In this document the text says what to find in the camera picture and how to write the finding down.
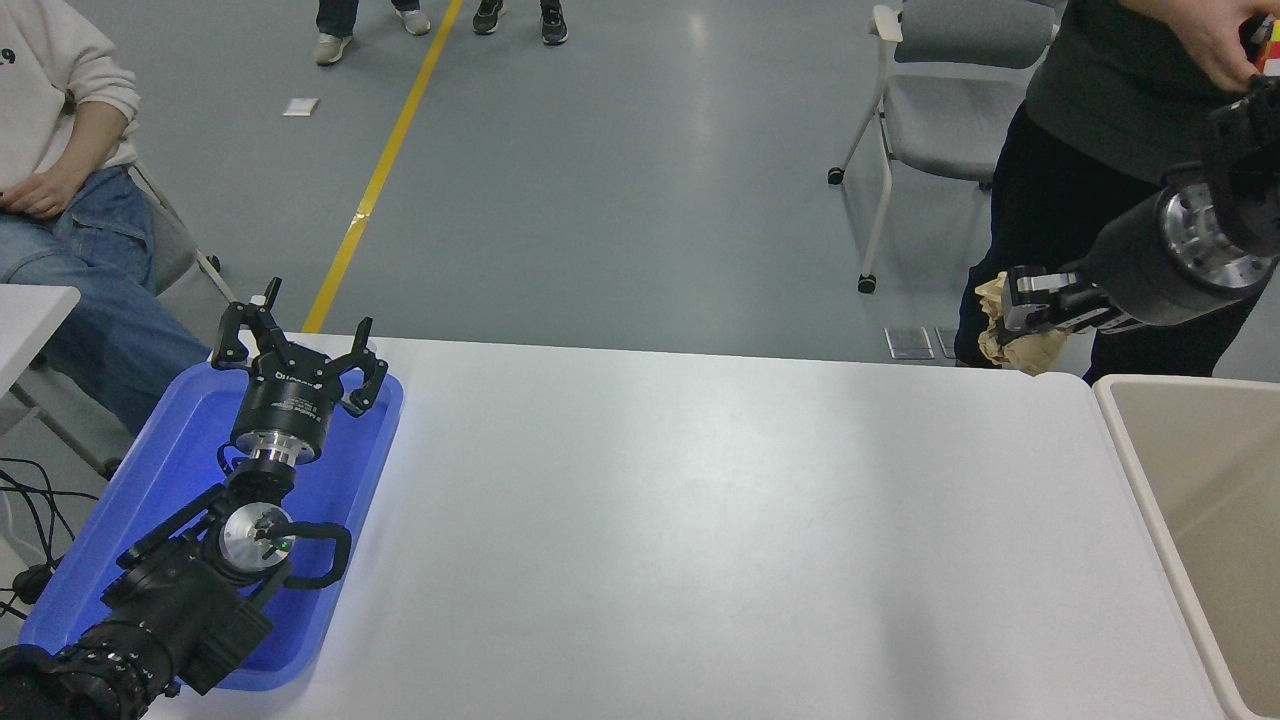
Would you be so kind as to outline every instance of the jeans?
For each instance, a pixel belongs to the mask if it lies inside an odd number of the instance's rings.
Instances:
[[[1057,140],[1019,109],[996,165],[991,250],[969,269],[960,301],[956,359],[975,368],[993,366],[978,350],[987,315],[975,287],[1012,265],[1055,272],[1084,258],[1107,223],[1158,190]],[[1112,373],[1211,377],[1257,302],[1254,296],[1169,328],[1098,333],[1084,379],[1092,384]]]
[[[79,291],[44,352],[133,433],[209,356],[152,293],[151,258],[151,215],[124,168],[90,176],[55,220],[0,213],[0,282]]]
[[[417,10],[420,0],[392,0],[397,10]],[[320,0],[316,29],[334,37],[351,37],[356,31],[356,6],[360,0]]]

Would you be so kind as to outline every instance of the sneaker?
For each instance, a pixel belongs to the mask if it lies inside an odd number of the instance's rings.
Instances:
[[[316,42],[315,59],[317,65],[332,65],[342,59],[342,51],[351,42],[351,36],[338,37],[320,33],[320,42]]]
[[[502,0],[480,0],[476,17],[471,18],[471,29],[476,35],[493,35],[498,29],[498,17],[507,13],[507,6]]]
[[[543,42],[563,45],[568,40],[568,26],[559,8],[543,8]]]
[[[410,35],[426,35],[431,31],[431,20],[422,10],[396,10],[396,14],[401,17]]]

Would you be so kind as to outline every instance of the hand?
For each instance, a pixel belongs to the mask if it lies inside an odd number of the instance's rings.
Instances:
[[[52,220],[67,210],[84,178],[50,168],[0,193],[0,211]]]
[[[1213,85],[1245,92],[1258,69],[1240,46],[1240,26],[1257,14],[1280,15],[1280,0],[1120,0],[1174,31]]]

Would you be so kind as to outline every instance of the chair leg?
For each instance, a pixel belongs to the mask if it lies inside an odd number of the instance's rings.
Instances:
[[[863,122],[858,126],[858,133],[854,135],[854,143],[849,146],[849,154],[845,155],[845,161],[835,168],[827,170],[827,184],[840,184],[845,181],[845,172],[849,170],[849,164],[854,161],[854,151],[858,150],[858,143],[863,141],[863,136],[867,135],[867,128],[872,124],[872,118],[879,111],[881,101],[884,99],[884,87],[888,83],[888,59],[893,54],[892,42],[881,41],[879,44],[879,60],[877,63],[876,73],[876,96],[872,97],[872,104],[867,108],[867,113],[863,114]]]
[[[876,218],[872,220],[872,234],[867,242],[867,252],[863,255],[863,268],[858,273],[858,292],[870,295],[876,292],[876,275],[872,266],[876,264],[876,254],[879,252],[881,240],[884,237],[884,219],[888,217],[888,199],[893,192],[893,168],[888,161],[888,149],[884,138],[881,138],[881,169],[884,172],[884,182],[881,184],[879,204],[876,206]]]
[[[872,106],[867,109],[865,117],[863,117],[861,124],[858,126],[858,135],[854,136],[854,143],[849,146],[849,152],[845,155],[845,161],[840,165],[827,170],[827,184],[840,184],[845,181],[845,172],[849,170],[849,164],[854,161],[854,151],[858,150],[858,143],[863,141],[863,136],[867,135],[867,128],[872,123],[872,118],[876,117],[876,111],[879,109],[879,97],[872,101]]]

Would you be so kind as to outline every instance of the trash bin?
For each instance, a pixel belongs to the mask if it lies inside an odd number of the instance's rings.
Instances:
[[[1094,393],[1224,710],[1280,717],[1280,384],[1112,375]]]

